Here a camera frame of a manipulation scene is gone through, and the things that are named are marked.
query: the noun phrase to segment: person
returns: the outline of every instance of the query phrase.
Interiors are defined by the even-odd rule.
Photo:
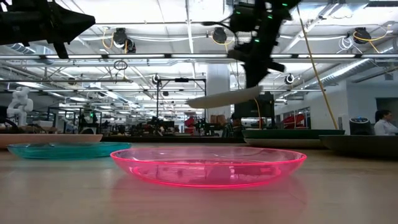
[[[228,123],[225,126],[221,137],[223,137],[223,138],[243,138],[243,135],[242,135],[243,126],[242,126],[241,118],[235,116],[235,114],[233,113],[231,115],[231,120],[232,120],[232,122]]]
[[[376,111],[374,115],[376,124],[374,125],[374,134],[377,136],[392,136],[398,133],[398,128],[391,124],[392,114],[389,110]]]

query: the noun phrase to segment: yellow cable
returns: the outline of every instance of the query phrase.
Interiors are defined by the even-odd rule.
[[[335,119],[335,117],[333,116],[333,112],[332,112],[332,110],[331,110],[331,108],[330,108],[330,105],[329,105],[328,97],[326,96],[325,90],[323,89],[322,81],[321,81],[320,78],[319,78],[319,74],[318,74],[318,71],[317,71],[317,67],[315,66],[315,62],[313,61],[312,52],[311,52],[311,49],[310,49],[310,44],[308,43],[307,33],[306,33],[305,29],[304,29],[303,20],[301,19],[299,6],[297,6],[297,13],[298,13],[298,17],[300,18],[301,28],[302,28],[302,30],[303,30],[303,34],[304,34],[304,38],[305,38],[305,43],[306,43],[307,49],[308,49],[308,54],[310,55],[310,59],[311,59],[313,71],[315,72],[315,76],[316,76],[316,78],[317,78],[317,80],[318,80],[319,87],[321,88],[323,98],[325,99],[326,107],[328,108],[330,117],[331,117],[331,119],[332,119],[332,121],[333,121],[333,125],[335,126],[335,129],[338,129],[338,126],[337,126],[337,123],[336,123],[336,119]]]
[[[233,39],[232,39],[231,41],[229,41],[228,43],[220,44],[220,43],[217,43],[217,42],[214,40],[214,38],[213,38],[213,32],[212,32],[210,35],[211,35],[211,39],[213,40],[213,42],[216,43],[216,44],[218,44],[218,45],[229,45],[230,43],[234,42],[234,40],[235,40],[235,38],[233,38]]]
[[[254,101],[257,104],[257,112],[259,113],[259,129],[261,130],[262,129],[262,127],[261,127],[262,120],[261,120],[261,114],[260,114],[260,106],[256,99],[254,99]]]
[[[356,33],[358,33],[358,32],[355,31],[355,32],[353,33],[353,36],[354,36],[355,38],[357,38],[358,40],[363,40],[363,41],[375,41],[375,40],[380,40],[380,39],[385,38],[386,35],[387,35],[387,32],[386,32],[386,33],[385,33],[383,36],[381,36],[381,37],[378,37],[378,38],[375,38],[375,39],[365,39],[365,38],[360,38],[360,37],[355,36]]]
[[[369,44],[372,45],[373,49],[374,49],[377,53],[380,53],[380,51],[373,45],[373,43],[372,43],[371,41],[369,41]]]
[[[114,32],[112,33],[112,39],[111,39],[111,46],[110,47],[108,47],[105,44],[105,34],[106,34],[106,29],[104,29],[104,35],[103,35],[103,38],[102,38],[102,45],[104,45],[104,48],[106,48],[106,49],[111,49],[112,46],[113,46],[113,35],[114,35]]]

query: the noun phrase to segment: pink plastic plate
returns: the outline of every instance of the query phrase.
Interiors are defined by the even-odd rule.
[[[137,148],[111,154],[115,163],[149,182],[187,187],[268,184],[298,169],[306,155],[254,147]]]

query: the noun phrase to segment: white robot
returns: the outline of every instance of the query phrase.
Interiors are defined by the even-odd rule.
[[[17,91],[12,93],[12,101],[8,105],[7,117],[18,115],[18,126],[26,125],[27,112],[33,110],[33,101],[27,97],[30,89],[28,87],[18,87]]]
[[[77,133],[79,128],[76,124],[73,124],[73,121],[68,120],[66,117],[62,117],[61,120],[64,121],[67,125],[69,125]]]

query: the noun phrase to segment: wooden table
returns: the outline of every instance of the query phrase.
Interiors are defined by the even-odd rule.
[[[398,163],[302,152],[308,159],[293,177],[239,190],[148,184],[110,158],[22,160],[0,152],[0,223],[396,223]]]

